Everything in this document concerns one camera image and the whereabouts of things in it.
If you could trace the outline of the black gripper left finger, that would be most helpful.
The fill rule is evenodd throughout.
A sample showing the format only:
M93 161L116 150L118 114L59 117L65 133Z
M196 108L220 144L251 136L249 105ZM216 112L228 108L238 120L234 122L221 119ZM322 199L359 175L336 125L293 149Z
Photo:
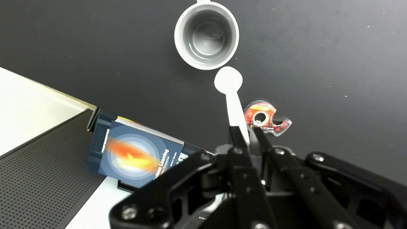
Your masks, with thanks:
M272 229L265 190L255 170L239 128L229 129L233 148L228 152L239 229Z

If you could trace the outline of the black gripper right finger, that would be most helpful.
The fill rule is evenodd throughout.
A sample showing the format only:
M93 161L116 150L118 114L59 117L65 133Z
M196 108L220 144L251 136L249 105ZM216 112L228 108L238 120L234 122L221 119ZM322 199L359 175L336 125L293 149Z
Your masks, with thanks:
M321 229L359 229L358 223L322 185L319 178L302 166L286 147L272 147L263 131L253 129L266 158L293 186L295 194L307 205Z

